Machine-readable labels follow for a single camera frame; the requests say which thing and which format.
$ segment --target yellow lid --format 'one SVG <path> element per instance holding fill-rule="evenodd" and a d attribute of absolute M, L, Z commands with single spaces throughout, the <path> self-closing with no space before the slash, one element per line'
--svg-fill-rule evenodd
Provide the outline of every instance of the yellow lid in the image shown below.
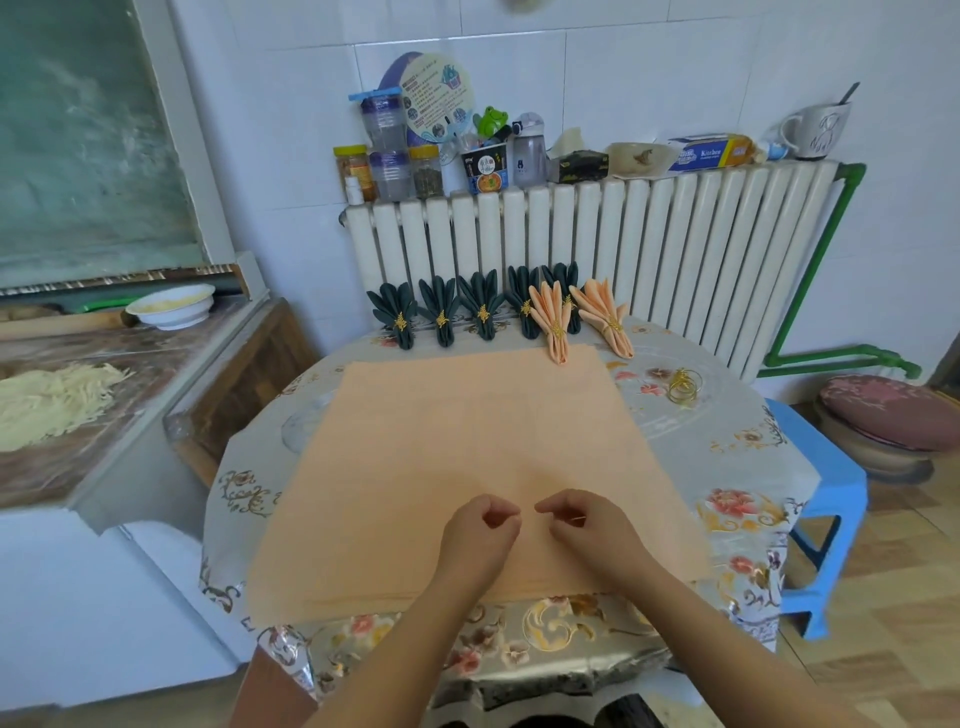
<path fill-rule="evenodd" d="M 440 156 L 440 147 L 436 144 L 423 144 L 410 148 L 410 159 L 432 159 Z"/>
<path fill-rule="evenodd" d="M 346 147 L 334 147 L 334 157 L 353 157 L 354 155 L 365 155 L 367 153 L 366 144 L 349 144 Z"/>

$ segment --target round cushion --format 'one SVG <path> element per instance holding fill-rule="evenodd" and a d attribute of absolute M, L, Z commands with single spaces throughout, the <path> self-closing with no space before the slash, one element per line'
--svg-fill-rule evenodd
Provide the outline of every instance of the round cushion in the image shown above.
<path fill-rule="evenodd" d="M 929 389 L 885 376 L 835 376 L 820 392 L 824 406 L 867 435 L 905 448 L 960 448 L 960 407 Z"/>

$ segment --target floral tablecloth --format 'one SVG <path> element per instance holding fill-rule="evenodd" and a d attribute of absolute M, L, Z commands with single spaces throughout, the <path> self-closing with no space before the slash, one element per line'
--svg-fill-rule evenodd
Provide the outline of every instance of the floral tablecloth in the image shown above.
<path fill-rule="evenodd" d="M 787 442 L 763 399 L 716 357 L 653 324 L 632 318 L 624 324 L 636 350 L 632 361 L 617 358 L 587 326 L 571 343 L 600 351 L 636 423 L 707 531 L 714 571 L 697 591 L 773 649 L 787 535 L 819 475 Z M 437 344 L 427 326 L 415 327 L 416 345 L 408 352 L 386 332 L 359 339 L 297 377 L 229 442 L 207 501 L 201 588 L 255 632 L 259 644 L 318 700 L 383 639 L 399 615 L 252 624 L 245 578 L 267 519 L 350 362 L 544 346 L 542 337 L 524 339 L 511 316 L 497 314 L 495 325 L 496 338 L 486 342 L 469 321 L 455 321 L 456 341 L 449 349 Z M 676 404 L 666 396 L 679 367 L 702 380 L 693 402 Z M 484 604 L 451 650 L 432 707 L 462 706 L 461 713 L 445 714 L 476 724 L 471 715 L 546 694 L 589 696 L 668 660 L 656 631 L 616 596 Z"/>

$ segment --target mug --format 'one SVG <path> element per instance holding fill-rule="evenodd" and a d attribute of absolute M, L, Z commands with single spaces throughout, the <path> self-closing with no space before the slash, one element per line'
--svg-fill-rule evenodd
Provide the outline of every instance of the mug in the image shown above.
<path fill-rule="evenodd" d="M 780 136 L 797 159 L 823 159 L 840 138 L 850 104 L 822 104 L 801 109 L 780 124 Z"/>

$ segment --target wooden floor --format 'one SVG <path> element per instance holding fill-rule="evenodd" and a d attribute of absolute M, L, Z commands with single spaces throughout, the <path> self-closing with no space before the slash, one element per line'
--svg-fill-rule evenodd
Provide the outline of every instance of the wooden floor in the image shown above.
<path fill-rule="evenodd" d="M 827 527 L 824 520 L 804 521 L 811 535 Z M 812 567 L 795 550 L 786 571 L 790 582 L 803 585 Z M 919 488 L 871 484 L 870 512 L 833 593 L 828 622 L 829 639 L 806 642 L 792 618 L 783 618 L 781 658 L 884 728 L 960 728 L 960 457 L 938 463 L 934 478 Z M 219 727 L 241 675 L 12 725 Z M 669 728 L 721 725 L 706 706 L 650 702 Z"/>

